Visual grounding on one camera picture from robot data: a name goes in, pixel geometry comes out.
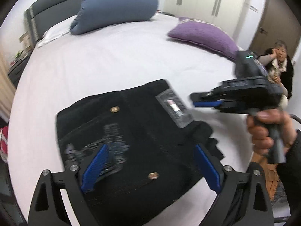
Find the brown door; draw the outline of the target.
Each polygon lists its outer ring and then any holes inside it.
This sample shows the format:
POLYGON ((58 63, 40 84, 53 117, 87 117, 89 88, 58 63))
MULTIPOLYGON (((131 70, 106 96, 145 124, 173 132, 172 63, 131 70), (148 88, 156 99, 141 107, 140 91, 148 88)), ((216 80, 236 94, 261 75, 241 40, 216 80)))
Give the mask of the brown door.
POLYGON ((264 12, 251 43, 250 50, 263 55, 282 40, 286 43, 289 57, 293 57, 300 41, 300 24, 284 0, 266 0, 264 12))

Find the grey nightstand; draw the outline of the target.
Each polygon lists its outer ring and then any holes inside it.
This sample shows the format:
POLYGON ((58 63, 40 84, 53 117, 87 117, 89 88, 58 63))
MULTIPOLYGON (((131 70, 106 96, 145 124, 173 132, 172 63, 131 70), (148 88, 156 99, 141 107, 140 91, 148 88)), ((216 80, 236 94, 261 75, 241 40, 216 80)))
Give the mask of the grey nightstand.
POLYGON ((18 60, 8 71, 8 77, 16 88, 19 84, 20 77, 28 63, 29 58, 30 54, 27 54, 25 57, 18 60))

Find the pink white stool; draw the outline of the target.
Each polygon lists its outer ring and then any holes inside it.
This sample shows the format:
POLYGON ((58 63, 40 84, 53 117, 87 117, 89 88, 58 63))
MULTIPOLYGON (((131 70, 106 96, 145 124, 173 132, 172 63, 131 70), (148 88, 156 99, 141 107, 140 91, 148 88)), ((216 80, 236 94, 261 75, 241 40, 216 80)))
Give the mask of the pink white stool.
POLYGON ((1 158, 8 163, 8 126, 1 128, 1 158))

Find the dark grey headboard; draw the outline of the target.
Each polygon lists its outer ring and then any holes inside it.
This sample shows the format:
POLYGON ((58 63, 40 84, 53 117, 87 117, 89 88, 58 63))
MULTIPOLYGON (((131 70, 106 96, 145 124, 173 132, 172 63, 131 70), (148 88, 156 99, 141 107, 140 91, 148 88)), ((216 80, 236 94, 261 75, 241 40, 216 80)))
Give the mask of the dark grey headboard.
POLYGON ((81 0, 38 0, 25 11, 27 28, 34 43, 55 24, 74 15, 81 8, 81 0))

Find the black denim pants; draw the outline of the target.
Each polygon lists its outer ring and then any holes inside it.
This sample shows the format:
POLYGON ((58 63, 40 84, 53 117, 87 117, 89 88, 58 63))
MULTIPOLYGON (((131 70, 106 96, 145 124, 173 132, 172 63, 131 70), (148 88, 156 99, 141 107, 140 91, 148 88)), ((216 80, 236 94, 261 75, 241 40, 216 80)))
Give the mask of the black denim pants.
POLYGON ((80 164, 101 144, 112 157, 85 194, 101 225, 143 225, 169 207, 201 178, 193 151, 202 144, 223 154, 212 128, 195 121, 181 100, 184 118, 163 97, 165 80, 83 98, 57 114, 57 140, 65 166, 80 164))

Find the purple cushion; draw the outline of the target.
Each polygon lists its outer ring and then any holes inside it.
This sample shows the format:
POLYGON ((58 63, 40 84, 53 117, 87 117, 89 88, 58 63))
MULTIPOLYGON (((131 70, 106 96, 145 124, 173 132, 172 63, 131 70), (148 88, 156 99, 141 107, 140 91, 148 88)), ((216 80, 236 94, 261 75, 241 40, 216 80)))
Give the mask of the purple cushion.
POLYGON ((232 61, 239 50, 236 42, 224 30, 195 18, 180 17, 179 23, 168 32, 168 36, 198 45, 232 61))

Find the white wardrobe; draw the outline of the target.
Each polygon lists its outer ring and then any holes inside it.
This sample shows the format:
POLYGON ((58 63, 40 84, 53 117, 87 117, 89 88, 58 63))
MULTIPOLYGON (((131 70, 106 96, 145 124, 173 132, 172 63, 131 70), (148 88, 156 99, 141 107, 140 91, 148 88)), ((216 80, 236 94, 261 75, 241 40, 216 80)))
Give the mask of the white wardrobe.
POLYGON ((164 11, 200 19, 224 30, 240 48, 249 49, 266 0, 165 0, 164 11))

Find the seated woman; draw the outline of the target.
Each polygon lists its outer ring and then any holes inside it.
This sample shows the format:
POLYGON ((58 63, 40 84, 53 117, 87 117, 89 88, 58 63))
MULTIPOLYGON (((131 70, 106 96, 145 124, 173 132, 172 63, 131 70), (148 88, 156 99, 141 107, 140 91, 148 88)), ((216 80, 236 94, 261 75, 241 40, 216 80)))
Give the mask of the seated woman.
POLYGON ((258 61, 267 70, 268 79, 279 84, 283 89, 283 94, 290 100, 294 68, 288 56, 286 43, 278 40, 274 47, 268 48, 263 55, 258 57, 258 61))

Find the blue bolster pillow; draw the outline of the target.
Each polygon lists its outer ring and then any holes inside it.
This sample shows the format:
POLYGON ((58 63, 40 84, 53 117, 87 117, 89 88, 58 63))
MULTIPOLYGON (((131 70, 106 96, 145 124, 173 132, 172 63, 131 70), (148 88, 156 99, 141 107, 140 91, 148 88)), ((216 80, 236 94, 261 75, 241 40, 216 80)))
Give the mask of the blue bolster pillow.
POLYGON ((70 32, 80 35, 113 24, 148 21, 155 15, 158 3, 158 0, 81 0, 70 32))

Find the white pillow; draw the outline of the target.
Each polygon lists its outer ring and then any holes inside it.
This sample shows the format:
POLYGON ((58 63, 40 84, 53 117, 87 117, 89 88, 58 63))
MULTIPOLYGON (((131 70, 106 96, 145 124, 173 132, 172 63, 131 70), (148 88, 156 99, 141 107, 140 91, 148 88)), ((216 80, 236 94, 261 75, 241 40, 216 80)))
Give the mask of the white pillow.
POLYGON ((70 27, 72 22, 75 20, 77 16, 74 15, 70 18, 67 18, 66 20, 59 22, 49 28, 44 35, 42 36, 42 39, 40 42, 37 43, 37 47, 43 47, 44 45, 68 34, 70 32, 70 27))

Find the beige curtain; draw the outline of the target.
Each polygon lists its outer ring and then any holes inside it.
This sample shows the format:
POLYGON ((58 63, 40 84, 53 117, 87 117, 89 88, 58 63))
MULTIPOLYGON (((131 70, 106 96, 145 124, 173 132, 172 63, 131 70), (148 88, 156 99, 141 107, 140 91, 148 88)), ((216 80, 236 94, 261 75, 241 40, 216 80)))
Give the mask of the beige curtain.
POLYGON ((0 94, 1 94, 1 114, 3 119, 9 119, 16 92, 16 87, 8 77, 8 66, 1 55, 0 59, 0 94))

